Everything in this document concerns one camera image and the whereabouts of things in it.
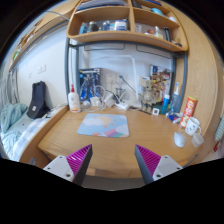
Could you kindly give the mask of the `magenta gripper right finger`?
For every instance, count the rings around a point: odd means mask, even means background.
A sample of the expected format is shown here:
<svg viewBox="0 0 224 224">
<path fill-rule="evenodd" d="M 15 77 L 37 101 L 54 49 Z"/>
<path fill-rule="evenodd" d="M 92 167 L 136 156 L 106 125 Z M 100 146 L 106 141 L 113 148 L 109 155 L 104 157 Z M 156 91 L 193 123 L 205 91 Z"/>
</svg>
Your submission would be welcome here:
<svg viewBox="0 0 224 224">
<path fill-rule="evenodd" d="M 145 184 L 157 181 L 182 169 L 170 156 L 159 156 L 140 145 L 135 145 L 135 157 Z"/>
</svg>

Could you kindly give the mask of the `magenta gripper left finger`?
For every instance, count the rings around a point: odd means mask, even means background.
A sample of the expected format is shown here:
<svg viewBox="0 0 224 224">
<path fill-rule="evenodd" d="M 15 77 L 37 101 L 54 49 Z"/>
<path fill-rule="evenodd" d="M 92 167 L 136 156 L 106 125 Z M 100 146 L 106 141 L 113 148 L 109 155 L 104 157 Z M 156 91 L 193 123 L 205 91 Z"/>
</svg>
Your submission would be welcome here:
<svg viewBox="0 0 224 224">
<path fill-rule="evenodd" d="M 92 154 L 92 145 L 87 145 L 68 156 L 57 156 L 44 170 L 81 186 Z"/>
</svg>

